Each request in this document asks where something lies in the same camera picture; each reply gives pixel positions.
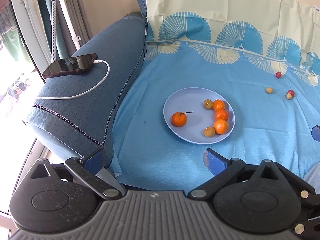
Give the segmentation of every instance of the plate rim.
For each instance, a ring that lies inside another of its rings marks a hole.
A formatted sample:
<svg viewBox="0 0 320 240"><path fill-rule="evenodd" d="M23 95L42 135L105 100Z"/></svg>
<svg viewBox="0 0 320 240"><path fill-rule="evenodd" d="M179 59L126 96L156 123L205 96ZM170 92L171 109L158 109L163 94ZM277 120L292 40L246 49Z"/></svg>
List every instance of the plate rim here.
<svg viewBox="0 0 320 240"><path fill-rule="evenodd" d="M170 127L170 125L168 124L168 122L167 122L167 120L166 120L166 118L165 118L165 115L164 115L164 109L165 109L165 106L166 106L166 104L167 104L167 101L168 101L169 98L170 98L172 95L174 95L175 93L177 93L177 92L179 92L179 91L181 91L181 90L192 89L192 88L203 89L203 90L208 90L208 91L210 91L210 92L213 92L213 93L219 95L220 97L222 97L223 100L226 101L226 102L229 104L230 109L231 109L231 111L232 111L232 113L233 113L233 116L234 116L235 121L233 122L233 126L232 126L229 134L228 134L225 138L222 138L222 139L220 139L220 140L218 140L218 141L216 141L216 142L210 142L210 143L194 142L194 141L190 141L190 140L185 139L185 138L183 138L182 136L178 135L178 134ZM210 90L210 89L207 89L207 88L201 88L201 87L187 87L187 88L182 88L182 89L179 89L179 90L173 92L173 93L167 98L167 100L164 102L164 106L163 106L163 118L164 118L165 123L166 123L167 126L169 127L169 129L170 129L176 136L178 136L179 138L181 138L182 140L184 140L184 141L186 141L186 142L193 143L193 144L199 144L199 145L208 145L208 144L215 144L215 143L221 142L222 140L226 139L226 138L232 133L232 131L233 131L234 127L235 127L235 124L236 124L236 115L235 115L235 112L233 111L233 108L232 108L231 104L230 104L222 95L218 94L217 92L214 92L214 91L212 91L212 90Z"/></svg>

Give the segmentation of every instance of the orange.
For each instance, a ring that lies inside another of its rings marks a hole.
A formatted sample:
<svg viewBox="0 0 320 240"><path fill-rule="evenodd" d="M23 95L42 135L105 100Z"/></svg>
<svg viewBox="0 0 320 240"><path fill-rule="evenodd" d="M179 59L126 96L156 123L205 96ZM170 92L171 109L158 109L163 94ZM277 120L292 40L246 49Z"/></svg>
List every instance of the orange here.
<svg viewBox="0 0 320 240"><path fill-rule="evenodd" d="M224 109L224 102L220 99L214 100L212 108L214 111L218 111L219 109Z"/></svg>
<svg viewBox="0 0 320 240"><path fill-rule="evenodd" d="M225 120L219 119L213 124L217 134L224 134L228 130L228 123Z"/></svg>
<svg viewBox="0 0 320 240"><path fill-rule="evenodd" d="M171 122L176 127L182 127L187 123L187 115L183 112L176 112L172 115Z"/></svg>
<svg viewBox="0 0 320 240"><path fill-rule="evenodd" d="M214 114L214 118L216 120L218 119L222 119L227 121L229 118L229 113L225 110L225 109L219 109L218 111L216 111L216 113Z"/></svg>

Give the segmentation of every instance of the teal curtain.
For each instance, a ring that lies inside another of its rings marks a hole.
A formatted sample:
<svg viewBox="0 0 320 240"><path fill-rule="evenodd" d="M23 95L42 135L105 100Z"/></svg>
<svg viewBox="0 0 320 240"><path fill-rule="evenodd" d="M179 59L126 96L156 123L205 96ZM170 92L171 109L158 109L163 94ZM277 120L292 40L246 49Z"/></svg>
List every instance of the teal curtain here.
<svg viewBox="0 0 320 240"><path fill-rule="evenodd" d="M44 31L45 31L45 35L47 37L47 41L48 41L48 45L49 48L51 50L51 41L52 41L52 36L51 36L51 0L38 0L38 4L39 4L39 9L40 9L40 14L42 17L42 22L44 25ZM66 44L61 32L61 27L60 27L60 23L59 23L59 19L57 16L57 60L58 59L62 59L62 58L68 58L68 51L66 48Z"/></svg>

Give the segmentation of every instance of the green cloth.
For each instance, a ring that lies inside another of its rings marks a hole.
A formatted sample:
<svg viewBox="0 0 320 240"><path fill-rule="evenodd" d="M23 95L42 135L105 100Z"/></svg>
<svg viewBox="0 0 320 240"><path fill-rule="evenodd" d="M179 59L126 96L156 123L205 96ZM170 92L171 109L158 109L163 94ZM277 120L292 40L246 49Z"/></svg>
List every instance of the green cloth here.
<svg viewBox="0 0 320 240"><path fill-rule="evenodd" d="M9 30L7 33L2 34L2 41L5 48L14 60L17 61L20 59L24 59L27 62L32 63L17 28L13 31Z"/></svg>

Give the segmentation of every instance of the smartphone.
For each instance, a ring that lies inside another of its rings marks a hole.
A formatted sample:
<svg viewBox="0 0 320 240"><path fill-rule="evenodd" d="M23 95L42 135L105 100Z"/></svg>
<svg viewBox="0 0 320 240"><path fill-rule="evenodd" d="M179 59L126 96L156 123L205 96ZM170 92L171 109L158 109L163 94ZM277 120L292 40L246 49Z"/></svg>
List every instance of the smartphone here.
<svg viewBox="0 0 320 240"><path fill-rule="evenodd" d="M90 69L97 57L97 54L87 54L56 60L42 73L42 77L45 79L85 73Z"/></svg>

